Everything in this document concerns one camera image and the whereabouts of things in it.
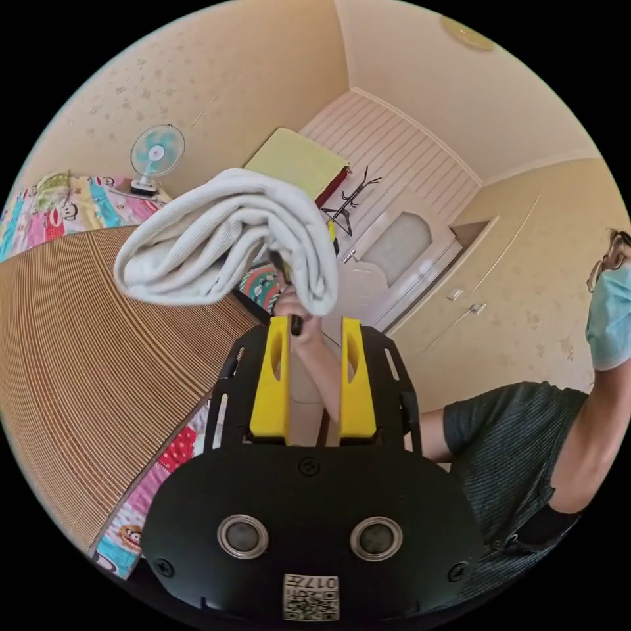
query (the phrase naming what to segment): electric fan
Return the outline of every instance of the electric fan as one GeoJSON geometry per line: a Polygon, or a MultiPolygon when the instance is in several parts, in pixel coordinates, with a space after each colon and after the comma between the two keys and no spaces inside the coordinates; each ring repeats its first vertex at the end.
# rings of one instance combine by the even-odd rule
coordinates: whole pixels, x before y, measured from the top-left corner
{"type": "Polygon", "coordinates": [[[131,182],[131,192],[143,197],[158,193],[154,178],[175,168],[184,154],[184,136],[173,125],[156,125],[142,133],[131,148],[131,165],[141,176],[131,182]]]}

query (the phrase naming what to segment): hand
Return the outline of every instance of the hand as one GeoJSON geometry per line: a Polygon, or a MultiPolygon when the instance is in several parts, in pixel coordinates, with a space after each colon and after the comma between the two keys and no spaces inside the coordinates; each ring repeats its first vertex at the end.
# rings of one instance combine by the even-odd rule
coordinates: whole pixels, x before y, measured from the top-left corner
{"type": "Polygon", "coordinates": [[[275,316],[298,316],[302,318],[302,332],[292,336],[292,343],[296,349],[304,349],[323,342],[322,319],[307,312],[303,307],[295,287],[287,287],[282,279],[279,279],[281,295],[274,305],[275,316]]]}

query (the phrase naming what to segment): screw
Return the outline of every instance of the screw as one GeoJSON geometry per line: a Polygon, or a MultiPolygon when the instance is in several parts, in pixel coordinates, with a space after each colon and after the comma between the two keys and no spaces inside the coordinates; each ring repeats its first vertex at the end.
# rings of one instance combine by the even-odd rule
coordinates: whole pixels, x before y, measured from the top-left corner
{"type": "Polygon", "coordinates": [[[457,583],[459,580],[465,578],[465,571],[467,569],[466,562],[456,563],[448,572],[447,572],[447,580],[450,583],[457,583]]]}
{"type": "Polygon", "coordinates": [[[173,566],[166,559],[156,559],[153,562],[153,567],[158,574],[161,574],[164,578],[171,578],[174,574],[173,566]]]}
{"type": "Polygon", "coordinates": [[[315,458],[309,458],[309,457],[303,458],[298,463],[298,470],[303,475],[308,475],[308,476],[316,475],[317,472],[320,470],[320,464],[315,458]]]}

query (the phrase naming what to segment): door handle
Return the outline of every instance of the door handle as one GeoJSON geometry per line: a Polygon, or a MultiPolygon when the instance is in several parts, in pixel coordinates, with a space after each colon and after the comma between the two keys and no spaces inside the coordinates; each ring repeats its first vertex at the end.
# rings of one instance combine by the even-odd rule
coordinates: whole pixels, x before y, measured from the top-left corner
{"type": "Polygon", "coordinates": [[[357,250],[355,248],[353,248],[343,259],[342,259],[342,263],[348,263],[351,258],[353,256],[355,256],[355,254],[357,254],[357,250]]]}

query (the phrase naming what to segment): eyeglasses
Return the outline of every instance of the eyeglasses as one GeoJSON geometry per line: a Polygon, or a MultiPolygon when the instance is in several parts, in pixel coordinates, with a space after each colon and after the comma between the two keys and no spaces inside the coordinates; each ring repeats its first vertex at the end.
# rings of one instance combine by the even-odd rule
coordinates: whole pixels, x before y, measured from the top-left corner
{"type": "MultiPolygon", "coordinates": [[[[600,278],[600,275],[603,273],[605,259],[607,259],[610,256],[611,250],[613,248],[613,244],[616,241],[616,239],[622,239],[622,242],[627,247],[631,248],[631,236],[629,236],[629,234],[627,234],[626,232],[618,232],[618,231],[614,231],[611,233],[611,238],[609,240],[609,252],[594,265],[590,273],[590,276],[587,279],[587,291],[590,294],[594,293],[594,285],[596,285],[598,279],[600,278]]],[[[621,256],[619,260],[616,262],[616,264],[612,265],[609,269],[619,269],[620,267],[622,267],[623,263],[624,263],[624,256],[621,256]]]]}

